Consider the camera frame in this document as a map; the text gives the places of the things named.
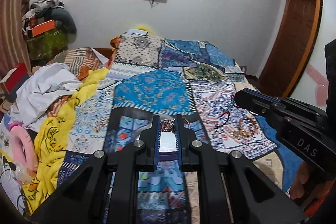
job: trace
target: bed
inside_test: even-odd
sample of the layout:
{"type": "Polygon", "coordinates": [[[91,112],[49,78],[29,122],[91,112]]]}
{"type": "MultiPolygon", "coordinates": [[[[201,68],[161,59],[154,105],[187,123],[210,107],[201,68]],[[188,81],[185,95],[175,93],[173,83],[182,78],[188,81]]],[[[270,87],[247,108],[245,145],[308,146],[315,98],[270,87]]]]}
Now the bed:
{"type": "MultiPolygon", "coordinates": [[[[37,170],[33,180],[23,187],[13,176],[7,176],[4,170],[10,168],[11,134],[1,122],[1,172],[6,181],[0,178],[0,182],[21,214],[29,217],[88,154],[99,149],[118,151],[134,141],[156,113],[169,117],[182,114],[198,140],[225,153],[240,150],[280,189],[286,192],[290,188],[301,159],[275,139],[275,131],[263,117],[234,107],[233,95],[237,91],[255,88],[232,58],[208,41],[171,40],[136,31],[114,38],[111,46],[112,49],[63,51],[50,62],[67,64],[84,85],[90,70],[106,71],[95,84],[92,96],[73,105],[75,117],[69,130],[64,134],[61,128],[54,131],[51,153],[62,156],[58,165],[50,164],[51,175],[46,177],[37,170]],[[227,115],[221,117],[225,110],[230,112],[229,119],[227,115]],[[64,148],[55,150],[59,142],[65,143],[64,148]]],[[[48,119],[64,121],[60,109],[72,100],[73,96],[56,100],[46,111],[48,119]]],[[[37,138],[45,136],[47,140],[50,130],[40,129],[37,138]]],[[[35,150],[43,157],[36,140],[35,150]]],[[[139,174],[139,223],[196,224],[199,220],[196,173],[181,173],[177,161],[170,160],[159,162],[155,173],[139,174]]]]}

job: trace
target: blue patterned fabric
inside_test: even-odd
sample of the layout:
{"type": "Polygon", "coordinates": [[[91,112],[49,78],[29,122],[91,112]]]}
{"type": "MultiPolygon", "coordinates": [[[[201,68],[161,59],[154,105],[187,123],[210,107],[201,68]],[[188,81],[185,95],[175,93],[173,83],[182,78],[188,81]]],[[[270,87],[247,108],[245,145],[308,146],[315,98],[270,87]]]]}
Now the blue patterned fabric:
{"type": "Polygon", "coordinates": [[[235,62],[232,58],[221,52],[215,46],[207,44],[205,45],[207,52],[210,56],[210,62],[219,66],[234,66],[235,62]]]}
{"type": "Polygon", "coordinates": [[[178,72],[164,69],[135,75],[115,88],[113,108],[133,107],[153,113],[193,114],[189,82],[178,72]]]}
{"type": "Polygon", "coordinates": [[[159,68],[169,67],[197,67],[190,58],[172,48],[162,46],[159,55],[159,68]]]}
{"type": "Polygon", "coordinates": [[[184,175],[177,160],[159,162],[154,173],[139,172],[139,209],[168,210],[185,206],[184,175]]]}
{"type": "Polygon", "coordinates": [[[210,64],[210,56],[206,48],[200,48],[200,54],[192,54],[191,58],[193,61],[204,62],[210,64]]]}
{"type": "Polygon", "coordinates": [[[103,146],[103,150],[106,153],[111,153],[114,151],[114,140],[116,138],[116,134],[117,134],[117,130],[107,130],[106,133],[106,137],[105,137],[105,141],[104,141],[104,146],[103,146]]]}
{"type": "Polygon", "coordinates": [[[189,224],[190,213],[186,210],[162,211],[162,210],[145,210],[138,211],[138,224],[158,224],[174,223],[189,224]]]}
{"type": "Polygon", "coordinates": [[[85,160],[88,156],[73,154],[67,151],[61,168],[58,170],[57,187],[60,186],[85,160]]]}
{"type": "Polygon", "coordinates": [[[294,181],[296,172],[302,162],[302,159],[275,138],[275,135],[277,132],[276,130],[274,130],[268,125],[268,123],[266,122],[266,118],[259,116],[259,115],[255,115],[255,118],[257,119],[266,137],[271,139],[273,142],[275,142],[279,146],[278,152],[283,159],[282,190],[286,192],[294,181]]]}
{"type": "Polygon", "coordinates": [[[119,123],[119,131],[117,133],[117,138],[115,142],[115,151],[121,150],[125,145],[134,142],[134,132],[146,125],[149,121],[132,119],[130,117],[121,117],[119,123]]]}
{"type": "Polygon", "coordinates": [[[101,90],[75,108],[76,120],[69,131],[67,150],[91,154],[103,147],[114,90],[111,82],[102,85],[101,90]]]}
{"type": "Polygon", "coordinates": [[[166,39],[166,43],[169,46],[174,47],[181,52],[189,54],[201,54],[200,44],[198,41],[184,41],[184,40],[171,40],[166,39]]]}
{"type": "Polygon", "coordinates": [[[204,142],[204,143],[209,143],[200,121],[192,122],[190,124],[190,128],[195,131],[196,138],[199,141],[204,142]]]}

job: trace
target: metal screw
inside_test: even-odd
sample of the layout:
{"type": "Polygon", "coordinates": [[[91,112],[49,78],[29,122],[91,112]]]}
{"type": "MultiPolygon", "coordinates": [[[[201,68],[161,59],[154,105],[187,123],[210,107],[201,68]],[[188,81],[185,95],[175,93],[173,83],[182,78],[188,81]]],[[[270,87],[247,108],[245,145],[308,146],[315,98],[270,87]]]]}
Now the metal screw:
{"type": "Polygon", "coordinates": [[[202,145],[202,142],[199,140],[194,140],[191,142],[191,145],[194,147],[200,147],[202,145]]]}
{"type": "Polygon", "coordinates": [[[136,147],[142,147],[144,145],[144,142],[142,140],[137,140],[133,142],[133,145],[136,147]]]}
{"type": "Polygon", "coordinates": [[[104,155],[105,155],[105,152],[104,152],[103,150],[97,150],[97,151],[94,153],[94,156],[95,156],[96,158],[102,158],[102,157],[104,157],[104,155]]]}
{"type": "Polygon", "coordinates": [[[231,152],[231,156],[234,157],[234,158],[236,158],[236,159],[238,159],[238,158],[240,158],[242,156],[242,153],[240,151],[238,151],[238,150],[235,150],[235,151],[231,152]]]}

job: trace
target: door frame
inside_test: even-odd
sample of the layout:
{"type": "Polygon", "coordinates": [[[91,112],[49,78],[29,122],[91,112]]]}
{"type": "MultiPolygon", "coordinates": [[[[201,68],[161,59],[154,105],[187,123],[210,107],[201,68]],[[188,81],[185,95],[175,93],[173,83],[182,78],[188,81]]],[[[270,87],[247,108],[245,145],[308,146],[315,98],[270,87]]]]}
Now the door frame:
{"type": "MultiPolygon", "coordinates": [[[[277,38],[275,40],[274,45],[277,44],[277,41],[280,39],[281,34],[283,32],[284,25],[285,25],[285,19],[286,19],[287,12],[288,12],[289,1],[290,0],[286,0],[286,5],[285,5],[285,10],[283,12],[281,25],[280,25],[279,32],[278,32],[278,35],[277,35],[277,38]]],[[[308,42],[307,42],[307,46],[305,48],[305,51],[304,51],[303,56],[301,58],[301,61],[298,65],[298,68],[293,75],[292,80],[290,81],[290,83],[289,83],[288,87],[286,88],[285,92],[281,95],[282,97],[288,97],[293,93],[296,85],[298,84],[300,78],[302,77],[302,74],[304,73],[304,71],[306,69],[306,66],[307,66],[307,64],[309,62],[309,59],[310,59],[310,56],[311,56],[311,53],[314,49],[314,45],[315,45],[315,42],[316,42],[316,39],[317,39],[317,35],[319,33],[321,16],[322,16],[322,6],[323,6],[323,0],[316,0],[314,21],[313,21],[313,25],[312,25],[312,28],[311,28],[311,33],[310,33],[310,36],[309,36],[309,39],[308,39],[308,42]]],[[[273,52],[273,54],[272,54],[272,52],[273,51],[271,51],[271,54],[267,59],[267,62],[264,66],[263,71],[261,72],[261,75],[260,75],[259,79],[261,79],[263,74],[266,72],[266,68],[267,68],[269,62],[271,62],[271,60],[273,58],[273,55],[275,54],[275,52],[273,52]]]]}

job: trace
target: wooden door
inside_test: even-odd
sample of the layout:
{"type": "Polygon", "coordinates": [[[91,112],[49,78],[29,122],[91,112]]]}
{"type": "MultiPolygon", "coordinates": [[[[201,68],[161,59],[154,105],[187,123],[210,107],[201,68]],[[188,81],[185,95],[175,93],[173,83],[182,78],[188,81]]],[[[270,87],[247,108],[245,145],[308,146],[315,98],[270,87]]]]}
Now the wooden door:
{"type": "Polygon", "coordinates": [[[315,6],[316,0],[287,0],[278,37],[259,78],[261,92],[287,96],[288,87],[305,61],[315,6]]]}

